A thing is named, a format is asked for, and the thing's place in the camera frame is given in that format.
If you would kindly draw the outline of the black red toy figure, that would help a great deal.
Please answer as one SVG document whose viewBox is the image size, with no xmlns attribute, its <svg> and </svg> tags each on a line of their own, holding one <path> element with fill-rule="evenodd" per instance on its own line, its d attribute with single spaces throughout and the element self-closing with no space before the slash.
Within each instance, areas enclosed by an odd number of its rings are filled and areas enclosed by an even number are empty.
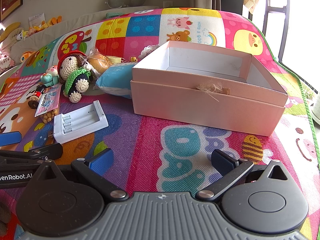
<svg viewBox="0 0 320 240">
<path fill-rule="evenodd" d="M 37 85 L 36 89 L 31 93 L 31 96 L 27 97 L 28 106 L 31 109 L 37 109 L 40 101 L 40 97 L 42 96 L 43 92 L 47 88 L 46 85 Z"/>
</svg>

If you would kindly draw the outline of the snack packet with label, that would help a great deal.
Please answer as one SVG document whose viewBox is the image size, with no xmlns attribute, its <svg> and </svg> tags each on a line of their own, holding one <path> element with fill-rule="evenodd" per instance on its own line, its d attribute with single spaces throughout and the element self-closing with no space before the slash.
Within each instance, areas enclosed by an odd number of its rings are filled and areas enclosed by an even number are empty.
<svg viewBox="0 0 320 240">
<path fill-rule="evenodd" d="M 48 87 L 40 97 L 35 117 L 40 117 L 44 124 L 52 122 L 59 115 L 61 87 L 60 83 Z"/>
</svg>

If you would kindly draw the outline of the white battery charger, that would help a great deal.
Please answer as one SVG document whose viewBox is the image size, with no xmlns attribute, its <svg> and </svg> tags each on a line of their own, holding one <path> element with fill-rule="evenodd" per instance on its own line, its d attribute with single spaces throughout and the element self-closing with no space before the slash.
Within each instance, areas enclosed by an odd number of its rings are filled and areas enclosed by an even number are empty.
<svg viewBox="0 0 320 240">
<path fill-rule="evenodd" d="M 54 117 L 53 136 L 64 144 L 108 127 L 108 120 L 99 100 L 66 114 Z"/>
</svg>

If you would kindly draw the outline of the pink green pig figurine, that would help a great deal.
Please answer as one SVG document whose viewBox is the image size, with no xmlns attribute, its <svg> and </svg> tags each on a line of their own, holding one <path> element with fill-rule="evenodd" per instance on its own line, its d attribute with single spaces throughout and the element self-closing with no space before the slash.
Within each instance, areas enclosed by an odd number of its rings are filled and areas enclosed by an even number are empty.
<svg viewBox="0 0 320 240">
<path fill-rule="evenodd" d="M 41 82 L 46 87 L 52 87 L 59 83 L 59 73 L 57 70 L 57 65 L 54 65 L 46 70 L 41 76 Z"/>
</svg>

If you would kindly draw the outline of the blue cotton pad pack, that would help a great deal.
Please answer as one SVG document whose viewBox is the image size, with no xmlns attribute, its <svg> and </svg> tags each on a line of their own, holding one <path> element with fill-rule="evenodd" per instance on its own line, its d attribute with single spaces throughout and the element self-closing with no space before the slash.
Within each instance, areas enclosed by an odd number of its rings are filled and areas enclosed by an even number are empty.
<svg viewBox="0 0 320 240">
<path fill-rule="evenodd" d="M 107 94 L 132 99 L 130 82 L 132 68 L 136 64 L 136 62 L 128 62 L 110 66 L 97 79 L 95 85 Z"/>
</svg>

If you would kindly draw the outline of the crochet doll green scarf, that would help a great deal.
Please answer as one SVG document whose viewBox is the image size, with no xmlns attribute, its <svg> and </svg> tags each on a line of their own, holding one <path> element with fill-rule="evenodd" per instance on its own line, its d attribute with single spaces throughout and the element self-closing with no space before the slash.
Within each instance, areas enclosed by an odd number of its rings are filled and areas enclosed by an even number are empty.
<svg viewBox="0 0 320 240">
<path fill-rule="evenodd" d="M 95 68 L 87 61 L 87 56 L 79 51 L 71 51 L 57 64 L 60 82 L 64 85 L 63 94 L 71 103 L 78 103 L 82 94 L 89 88 L 96 75 Z"/>
</svg>

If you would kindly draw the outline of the bread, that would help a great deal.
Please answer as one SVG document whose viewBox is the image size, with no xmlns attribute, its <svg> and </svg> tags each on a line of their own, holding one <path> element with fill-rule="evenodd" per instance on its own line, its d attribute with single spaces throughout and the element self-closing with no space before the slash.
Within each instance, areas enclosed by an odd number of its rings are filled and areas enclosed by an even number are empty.
<svg viewBox="0 0 320 240">
<path fill-rule="evenodd" d="M 101 54 L 95 47 L 89 51 L 87 61 L 94 68 L 93 72 L 97 77 L 101 76 L 113 65 L 113 62 L 107 56 Z"/>
</svg>

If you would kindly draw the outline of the colourful cartoon play mat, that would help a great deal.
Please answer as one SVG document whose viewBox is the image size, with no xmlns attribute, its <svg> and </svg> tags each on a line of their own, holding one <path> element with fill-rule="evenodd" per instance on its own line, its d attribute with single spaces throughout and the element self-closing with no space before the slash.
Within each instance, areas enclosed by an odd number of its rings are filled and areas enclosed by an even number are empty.
<svg viewBox="0 0 320 240">
<path fill-rule="evenodd" d="M 66 153 L 58 160 L 67 164 L 78 157 L 110 148 L 114 164 L 106 178 L 128 193 L 134 191 L 190 191 L 207 186 L 219 174 L 210 155 L 220 149 L 235 158 L 249 158 L 256 164 L 273 159 L 283 162 L 309 202 L 309 214 L 302 233 L 319 239 L 319 149 L 301 83 L 274 58 L 264 35 L 248 19 L 209 9 L 169 8 L 123 14 L 83 27 L 73 27 L 11 70 L 1 81 L 1 132 L 19 131 L 20 143 L 12 150 L 28 151 L 52 142 L 51 122 L 44 123 L 28 106 L 40 76 L 56 65 L 63 53 L 97 48 L 104 55 L 129 61 L 149 45 L 163 44 L 176 35 L 184 41 L 233 48 L 246 34 L 257 40 L 254 56 L 288 94 L 285 111 L 269 137 L 225 131 L 181 122 L 136 115 L 132 101 L 90 88 L 79 103 L 60 101 L 60 112 L 68 113 L 99 100 L 109 126 L 64 144 Z"/>
</svg>

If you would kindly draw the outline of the pink cardboard box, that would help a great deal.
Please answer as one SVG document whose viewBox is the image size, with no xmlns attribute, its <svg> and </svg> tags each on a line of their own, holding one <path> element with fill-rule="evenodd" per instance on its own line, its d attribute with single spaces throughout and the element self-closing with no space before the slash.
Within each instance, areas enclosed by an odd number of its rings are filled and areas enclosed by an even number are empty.
<svg viewBox="0 0 320 240">
<path fill-rule="evenodd" d="M 242 51 L 169 41 L 132 68 L 136 114 L 269 136 L 288 95 Z"/>
</svg>

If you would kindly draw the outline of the yellow plush toys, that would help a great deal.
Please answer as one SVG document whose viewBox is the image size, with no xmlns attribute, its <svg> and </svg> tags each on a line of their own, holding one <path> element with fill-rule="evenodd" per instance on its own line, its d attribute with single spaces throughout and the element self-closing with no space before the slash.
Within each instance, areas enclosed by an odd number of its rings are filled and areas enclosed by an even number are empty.
<svg viewBox="0 0 320 240">
<path fill-rule="evenodd" d="M 33 26 L 30 27 L 28 30 L 19 29 L 20 22 L 13 23 L 6 27 L 6 29 L 1 34 L 1 42 L 3 42 L 6 38 L 8 38 L 10 35 L 12 35 L 14 38 L 16 38 L 17 41 L 20 41 L 22 39 L 25 39 L 26 37 L 30 37 L 31 35 L 38 33 L 48 27 L 51 27 L 53 25 L 56 25 L 58 23 L 62 22 L 62 16 L 59 15 L 57 17 L 51 18 L 48 22 L 42 21 L 39 26 Z"/>
</svg>

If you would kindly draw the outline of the black metal rack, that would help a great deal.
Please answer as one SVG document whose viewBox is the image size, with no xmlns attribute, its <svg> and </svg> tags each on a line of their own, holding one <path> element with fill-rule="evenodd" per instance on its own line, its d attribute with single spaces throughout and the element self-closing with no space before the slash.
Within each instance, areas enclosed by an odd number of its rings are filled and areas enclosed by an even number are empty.
<svg viewBox="0 0 320 240">
<path fill-rule="evenodd" d="M 263 34 L 278 42 L 278 61 L 283 62 L 289 31 L 291 0 L 265 0 Z"/>
</svg>

